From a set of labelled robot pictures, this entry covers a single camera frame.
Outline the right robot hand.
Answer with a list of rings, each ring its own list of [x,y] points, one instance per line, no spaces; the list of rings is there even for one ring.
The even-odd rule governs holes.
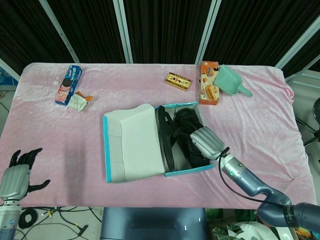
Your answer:
[[[225,143],[208,127],[200,127],[199,129],[188,133],[186,130],[179,128],[174,136],[189,137],[193,145],[207,159],[214,161],[220,156],[227,153],[229,148]]]

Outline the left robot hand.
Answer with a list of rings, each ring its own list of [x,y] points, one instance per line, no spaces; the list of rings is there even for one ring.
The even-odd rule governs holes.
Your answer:
[[[31,185],[31,170],[37,155],[42,148],[21,154],[17,150],[11,157],[8,168],[5,169],[0,184],[0,198],[5,201],[21,201],[28,193],[44,189],[51,182],[49,179],[41,184]]]

